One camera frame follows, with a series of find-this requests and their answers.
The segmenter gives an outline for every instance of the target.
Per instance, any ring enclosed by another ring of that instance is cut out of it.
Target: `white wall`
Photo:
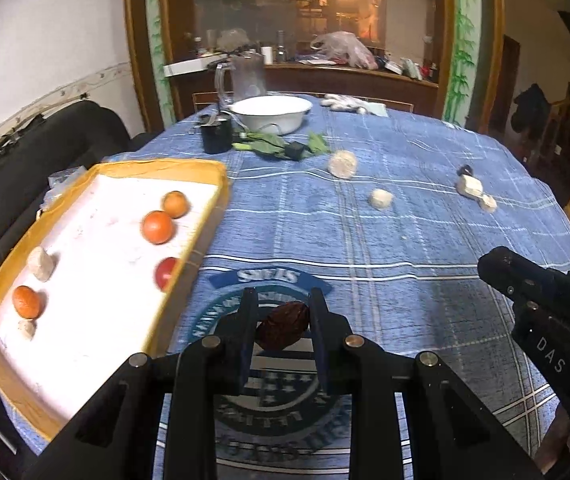
[[[0,0],[0,123],[56,88],[123,62],[123,0]],[[130,76],[90,98],[119,113],[131,135],[143,131]]]
[[[557,10],[570,10],[568,0],[505,0],[505,34],[521,44],[514,95],[537,83],[549,102],[561,101],[570,82],[570,33]],[[505,132],[512,130],[510,119]]]

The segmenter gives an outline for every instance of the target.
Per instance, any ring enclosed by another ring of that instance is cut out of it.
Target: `white rock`
[[[376,209],[386,209],[392,203],[394,195],[384,189],[375,189],[369,194],[369,204]]]
[[[478,204],[481,206],[481,209],[483,211],[487,211],[488,213],[493,213],[498,207],[496,205],[496,200],[494,200],[494,197],[485,193],[483,193],[481,195],[481,198],[478,199]]]
[[[338,178],[349,179],[356,174],[356,156],[347,150],[339,150],[329,159],[327,168]]]
[[[46,282],[54,272],[54,259],[41,247],[34,247],[27,256],[27,268],[41,282]]]
[[[36,324],[32,319],[21,319],[18,322],[18,332],[20,332],[27,341],[31,341],[34,339],[34,334],[36,333]]]
[[[483,184],[478,178],[461,175],[459,176],[459,181],[456,183],[456,191],[463,196],[478,200],[483,194]]]

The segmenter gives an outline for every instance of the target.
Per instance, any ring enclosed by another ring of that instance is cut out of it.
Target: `wall trim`
[[[55,108],[51,108],[52,106],[55,107],[60,105],[60,107],[63,107],[68,104],[69,101],[77,99],[84,93],[89,94],[91,99],[92,90],[105,86],[128,75],[131,75],[131,66],[129,62],[124,62],[85,76],[73,83],[60,86],[49,94],[46,94],[40,99],[37,99],[31,104],[25,106],[7,120],[3,121],[0,124],[0,137],[11,131],[13,127],[17,126],[28,117],[37,115],[43,110],[48,110],[51,114],[56,111]]]

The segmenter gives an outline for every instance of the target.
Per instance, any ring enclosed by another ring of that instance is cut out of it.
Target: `bottle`
[[[276,35],[276,62],[285,63],[287,61],[287,50],[285,50],[285,31],[279,30]]]
[[[194,38],[194,49],[196,49],[197,56],[207,54],[207,49],[203,48],[203,40],[199,36]]]
[[[432,63],[430,67],[430,81],[433,83],[438,83],[439,81],[439,68],[436,63]]]

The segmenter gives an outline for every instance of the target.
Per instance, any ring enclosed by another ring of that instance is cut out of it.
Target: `black cup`
[[[229,117],[218,117],[211,126],[201,125],[203,151],[208,155],[228,152],[232,149],[232,133]]]

